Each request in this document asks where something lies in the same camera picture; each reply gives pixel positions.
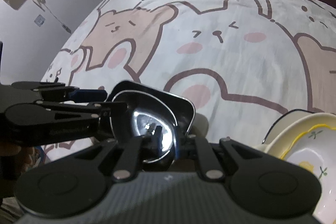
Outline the person's left hand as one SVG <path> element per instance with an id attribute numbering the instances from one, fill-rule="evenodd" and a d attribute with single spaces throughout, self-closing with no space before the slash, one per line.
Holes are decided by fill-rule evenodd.
<path id="1" fill-rule="evenodd" d="M 34 147 L 1 144 L 1 180 L 12 183 L 33 166 Z"/>

